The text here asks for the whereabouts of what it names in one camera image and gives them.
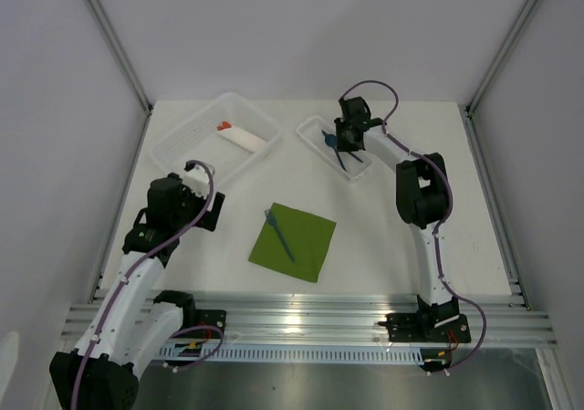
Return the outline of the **blue plastic spoon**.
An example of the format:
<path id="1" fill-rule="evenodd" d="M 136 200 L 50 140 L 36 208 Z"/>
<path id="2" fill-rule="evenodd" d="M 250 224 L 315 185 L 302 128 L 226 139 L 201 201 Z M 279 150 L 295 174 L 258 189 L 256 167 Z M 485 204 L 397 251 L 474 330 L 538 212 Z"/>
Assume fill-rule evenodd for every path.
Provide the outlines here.
<path id="1" fill-rule="evenodd" d="M 340 154 L 339 154 L 339 151 L 338 151 L 338 147 L 337 147 L 337 137 L 335 135 L 333 135 L 332 133 L 324 133 L 324 141 L 325 141 L 325 144 L 329 148 L 331 148 L 333 150 L 333 152 L 335 153 L 335 155 L 336 155 L 336 157 L 338 159 L 339 164 L 341 166 L 343 166 L 344 163 L 341 160 L 341 157 L 340 157 Z M 353 152 L 349 152 L 349 155 L 353 159 L 357 160 L 358 162 L 363 163 L 363 161 L 361 160 L 361 158 L 359 156 L 357 156 L 356 154 L 354 154 Z"/>

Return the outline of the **blue plastic knife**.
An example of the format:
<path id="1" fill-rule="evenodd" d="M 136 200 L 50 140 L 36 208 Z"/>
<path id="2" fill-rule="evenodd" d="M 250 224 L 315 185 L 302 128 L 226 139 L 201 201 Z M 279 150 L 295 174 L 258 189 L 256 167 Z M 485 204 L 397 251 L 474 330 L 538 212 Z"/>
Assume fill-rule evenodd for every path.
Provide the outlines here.
<path id="1" fill-rule="evenodd" d="M 339 166 L 341 167 L 341 169 L 343 171 L 347 171 L 344 162 L 342 161 L 340 155 L 339 155 L 339 151 L 337 150 L 337 137 L 335 134 L 332 133 L 327 133 L 326 131 L 322 130 L 321 131 L 323 137 L 324 137 L 324 142 L 325 144 L 333 150 L 333 152 L 335 153 Z"/>

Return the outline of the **blue plastic fork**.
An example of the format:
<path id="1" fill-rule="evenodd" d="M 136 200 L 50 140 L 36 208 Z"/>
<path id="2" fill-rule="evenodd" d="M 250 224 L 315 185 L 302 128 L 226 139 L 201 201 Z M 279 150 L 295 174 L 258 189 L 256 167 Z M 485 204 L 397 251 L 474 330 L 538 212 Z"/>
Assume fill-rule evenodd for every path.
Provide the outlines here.
<path id="1" fill-rule="evenodd" d="M 290 259 L 292 262 L 295 262 L 296 260 L 295 260 L 295 257 L 294 257 L 294 255 L 293 255 L 293 253 L 292 253 L 292 250 L 291 250 L 291 248 L 289 247 L 289 245 L 288 245 L 288 243 L 287 243 L 287 241 L 286 241 L 286 239 L 285 239 L 285 236 L 284 236 L 283 232 L 281 231 L 281 229 L 280 229 L 280 227 L 279 227 L 279 225 L 278 225 L 278 222 L 277 222 L 277 220 L 276 220 L 276 217 L 275 217 L 275 215 L 274 215 L 273 211 L 272 211 L 271 209 L 266 209 L 266 210 L 264 211 L 264 213 L 265 213 L 265 217 L 266 217 L 266 221 L 267 221 L 267 223 L 268 223 L 268 224 L 269 224 L 269 225 L 270 225 L 270 226 L 273 228 L 273 230 L 275 231 L 275 233 L 276 233 L 276 235 L 277 235 L 277 237 L 278 237 L 278 239 L 279 239 L 279 241 L 280 241 L 280 243 L 281 243 L 282 247 L 284 248 L 284 250 L 285 250 L 285 251 L 286 251 L 286 253 L 287 253 L 287 256 L 289 257 L 289 259 Z"/>

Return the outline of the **green paper napkin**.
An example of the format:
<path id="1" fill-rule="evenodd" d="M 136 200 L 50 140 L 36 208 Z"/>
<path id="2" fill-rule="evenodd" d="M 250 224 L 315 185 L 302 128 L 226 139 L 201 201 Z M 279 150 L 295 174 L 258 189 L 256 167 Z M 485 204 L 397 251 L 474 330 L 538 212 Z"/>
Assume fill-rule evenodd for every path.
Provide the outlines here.
<path id="1" fill-rule="evenodd" d="M 337 223 L 278 203 L 273 203 L 270 210 L 294 259 L 276 230 L 265 221 L 248 260 L 291 278 L 317 283 Z"/>

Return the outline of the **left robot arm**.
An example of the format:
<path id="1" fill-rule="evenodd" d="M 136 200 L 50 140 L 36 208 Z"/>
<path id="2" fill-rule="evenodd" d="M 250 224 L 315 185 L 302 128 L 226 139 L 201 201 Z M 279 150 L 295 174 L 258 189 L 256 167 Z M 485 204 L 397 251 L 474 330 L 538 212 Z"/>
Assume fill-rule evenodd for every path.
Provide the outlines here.
<path id="1" fill-rule="evenodd" d="M 143 321 L 138 319 L 154 283 L 180 245 L 199 227 L 214 231 L 224 195 L 214 190 L 214 172 L 198 161 L 182 173 L 150 183 L 147 204 L 124 238 L 122 259 L 106 297 L 70 352 L 57 352 L 49 373 L 63 409 L 130 409 L 140 379 L 172 338 L 201 333 L 218 341 L 223 329 L 202 323 L 193 295 L 163 290 Z"/>

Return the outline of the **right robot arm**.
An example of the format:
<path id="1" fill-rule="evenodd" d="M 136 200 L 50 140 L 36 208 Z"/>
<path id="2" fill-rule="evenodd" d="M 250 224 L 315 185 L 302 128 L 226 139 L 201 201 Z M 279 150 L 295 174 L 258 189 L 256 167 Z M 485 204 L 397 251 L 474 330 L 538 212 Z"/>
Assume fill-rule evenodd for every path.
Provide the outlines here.
<path id="1" fill-rule="evenodd" d="M 452 191 L 443 157 L 420 154 L 389 134 L 387 124 L 371 117 L 367 102 L 339 99 L 341 116 L 334 120 L 341 152 L 368 151 L 395 172 L 396 207 L 414 238 L 420 293 L 414 314 L 390 314 L 382 324 L 392 342 L 447 342 L 460 319 L 456 297 L 448 291 L 441 248 L 441 225 L 451 212 Z"/>

